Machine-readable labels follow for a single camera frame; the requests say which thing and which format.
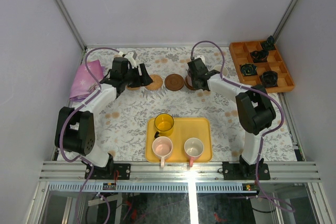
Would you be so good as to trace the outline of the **light woven coaster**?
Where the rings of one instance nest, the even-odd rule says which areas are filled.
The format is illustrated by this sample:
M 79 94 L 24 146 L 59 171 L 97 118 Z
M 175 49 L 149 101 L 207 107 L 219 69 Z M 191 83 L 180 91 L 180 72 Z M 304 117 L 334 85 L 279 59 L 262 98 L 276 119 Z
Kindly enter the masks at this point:
M 153 82 L 151 84 L 145 86 L 145 88 L 150 90 L 150 91 L 160 89 L 162 87 L 162 84 L 163 84 L 162 78 L 157 74 L 151 74 L 150 77 L 151 77 Z
M 139 90 L 140 89 L 140 87 L 135 87 L 135 88 L 132 88 L 132 87 L 126 87 L 128 90 Z

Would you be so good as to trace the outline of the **purple mug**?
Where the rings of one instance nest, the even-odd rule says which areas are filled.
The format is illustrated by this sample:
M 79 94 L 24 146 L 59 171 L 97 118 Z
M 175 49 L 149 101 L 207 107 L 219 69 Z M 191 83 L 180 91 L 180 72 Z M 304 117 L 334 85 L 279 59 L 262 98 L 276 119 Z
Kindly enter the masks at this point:
M 188 79 L 189 85 L 193 86 L 193 84 L 192 84 L 192 73 L 191 73 L 190 69 L 188 69 L 188 71 L 187 71 L 187 79 Z

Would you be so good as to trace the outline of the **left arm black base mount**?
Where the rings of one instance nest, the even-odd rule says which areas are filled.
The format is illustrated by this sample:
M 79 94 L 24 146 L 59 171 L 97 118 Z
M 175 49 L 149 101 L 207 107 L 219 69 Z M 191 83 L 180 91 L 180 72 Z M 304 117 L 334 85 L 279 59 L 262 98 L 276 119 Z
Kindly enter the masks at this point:
M 131 164 L 115 163 L 113 156 L 109 154 L 109 159 L 105 167 L 94 166 L 90 179 L 98 180 L 129 180 Z

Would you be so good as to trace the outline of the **cream mug pink handle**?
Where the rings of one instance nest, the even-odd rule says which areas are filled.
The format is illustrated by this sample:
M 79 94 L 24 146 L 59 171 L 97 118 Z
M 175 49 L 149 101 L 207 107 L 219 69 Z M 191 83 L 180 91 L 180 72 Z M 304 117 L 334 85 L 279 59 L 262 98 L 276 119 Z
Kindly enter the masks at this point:
M 184 143 L 184 152 L 188 157 L 189 167 L 193 167 L 194 162 L 203 154 L 204 144 L 195 137 L 189 138 Z

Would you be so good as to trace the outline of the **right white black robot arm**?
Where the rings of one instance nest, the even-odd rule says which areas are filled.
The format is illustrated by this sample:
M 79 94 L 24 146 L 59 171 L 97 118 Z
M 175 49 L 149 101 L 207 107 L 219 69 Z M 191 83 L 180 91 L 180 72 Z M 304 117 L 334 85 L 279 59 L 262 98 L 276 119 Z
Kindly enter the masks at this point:
M 192 87 L 215 92 L 234 101 L 238 118 L 245 130 L 244 149 L 239 166 L 240 175 L 251 179 L 258 173 L 257 159 L 261 154 L 261 135 L 270 128 L 276 117 L 269 95 L 261 85 L 244 86 L 223 77 L 217 70 L 209 71 L 202 59 L 194 59 L 188 63 Z

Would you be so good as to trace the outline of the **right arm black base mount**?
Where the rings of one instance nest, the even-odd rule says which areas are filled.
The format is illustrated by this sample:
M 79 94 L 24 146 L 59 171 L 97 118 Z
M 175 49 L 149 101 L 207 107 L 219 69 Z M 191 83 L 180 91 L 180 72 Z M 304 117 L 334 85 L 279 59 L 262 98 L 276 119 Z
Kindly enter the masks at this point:
M 258 165 L 248 165 L 244 160 L 238 163 L 222 162 L 217 172 L 223 175 L 224 180 L 270 180 L 269 167 L 262 158 Z

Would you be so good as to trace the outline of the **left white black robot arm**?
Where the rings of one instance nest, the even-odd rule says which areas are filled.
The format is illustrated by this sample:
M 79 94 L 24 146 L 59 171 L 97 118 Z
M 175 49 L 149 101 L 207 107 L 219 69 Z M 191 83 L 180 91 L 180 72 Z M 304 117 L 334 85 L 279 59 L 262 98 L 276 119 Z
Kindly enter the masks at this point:
M 65 106 L 60 109 L 55 146 L 59 148 L 63 159 L 69 163 L 80 159 L 88 165 L 96 166 L 98 175 L 103 179 L 111 178 L 115 166 L 109 163 L 111 155 L 96 143 L 95 118 L 126 87 L 145 87 L 152 82 L 145 64 L 137 65 L 126 56 L 115 58 L 108 76 L 98 81 L 92 94 L 74 108 Z

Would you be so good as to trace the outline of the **blue mug cream inside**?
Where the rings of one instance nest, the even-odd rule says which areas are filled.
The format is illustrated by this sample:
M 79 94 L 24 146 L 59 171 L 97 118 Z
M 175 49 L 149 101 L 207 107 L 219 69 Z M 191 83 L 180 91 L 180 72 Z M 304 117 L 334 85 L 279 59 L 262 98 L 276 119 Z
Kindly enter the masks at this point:
M 223 67 L 222 65 L 215 65 L 213 67 L 213 70 L 216 70 L 222 74 L 223 77 L 228 76 L 228 69 L 226 67 Z

